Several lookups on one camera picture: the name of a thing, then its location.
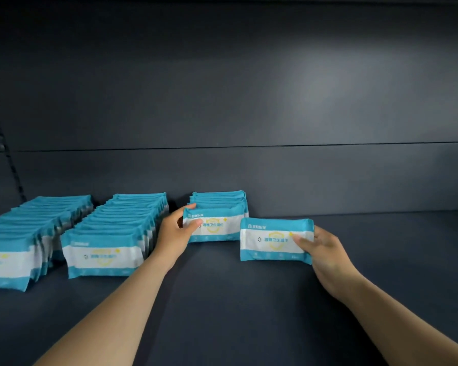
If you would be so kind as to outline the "teal white wet wipes pack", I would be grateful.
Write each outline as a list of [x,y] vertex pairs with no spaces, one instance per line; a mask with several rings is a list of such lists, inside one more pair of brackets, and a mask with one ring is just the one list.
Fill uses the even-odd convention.
[[191,197],[189,203],[196,203],[197,208],[231,208],[237,205],[244,207],[244,217],[249,217],[249,207],[245,199],[196,199]]
[[243,218],[240,223],[240,261],[296,261],[311,265],[311,255],[295,243],[295,235],[313,240],[313,220]]
[[194,192],[189,200],[191,203],[242,203],[247,201],[244,192]]
[[240,224],[247,216],[246,209],[244,203],[202,204],[195,209],[185,208],[184,227],[196,219],[202,220],[200,227],[189,238],[189,243],[239,240]]
[[192,197],[215,198],[215,197],[242,197],[246,198],[246,193],[243,190],[224,191],[224,192],[193,192]]

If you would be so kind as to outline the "person's left forearm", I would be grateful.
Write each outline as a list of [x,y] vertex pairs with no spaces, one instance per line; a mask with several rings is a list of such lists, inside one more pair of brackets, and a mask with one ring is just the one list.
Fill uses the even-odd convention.
[[152,253],[33,366],[133,366],[154,301],[176,260]]

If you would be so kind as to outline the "person's left hand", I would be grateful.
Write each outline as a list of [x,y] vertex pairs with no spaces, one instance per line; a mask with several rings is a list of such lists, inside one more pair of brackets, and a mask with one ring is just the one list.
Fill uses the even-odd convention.
[[192,203],[175,210],[161,223],[152,256],[165,272],[174,266],[188,245],[191,236],[183,235],[183,213],[193,210],[196,205]]

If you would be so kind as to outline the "person's right hand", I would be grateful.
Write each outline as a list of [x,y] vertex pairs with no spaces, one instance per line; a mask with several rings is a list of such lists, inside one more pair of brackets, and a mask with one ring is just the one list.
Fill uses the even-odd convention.
[[336,300],[348,305],[355,285],[364,277],[337,236],[318,226],[314,227],[314,236],[318,238],[318,254],[311,257],[313,270],[324,289]]

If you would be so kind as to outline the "row of teal wipes packets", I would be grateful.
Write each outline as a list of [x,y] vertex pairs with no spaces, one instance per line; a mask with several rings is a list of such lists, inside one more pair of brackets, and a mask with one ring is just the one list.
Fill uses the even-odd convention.
[[61,235],[93,209],[90,195],[37,196],[0,215],[0,289],[25,292],[65,262]]
[[130,276],[154,249],[165,192],[114,194],[61,235],[68,278]]

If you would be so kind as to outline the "person's right forearm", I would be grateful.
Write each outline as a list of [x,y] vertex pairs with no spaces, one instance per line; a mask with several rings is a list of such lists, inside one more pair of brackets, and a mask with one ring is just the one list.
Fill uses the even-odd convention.
[[458,344],[362,275],[346,276],[342,302],[389,366],[458,366]]

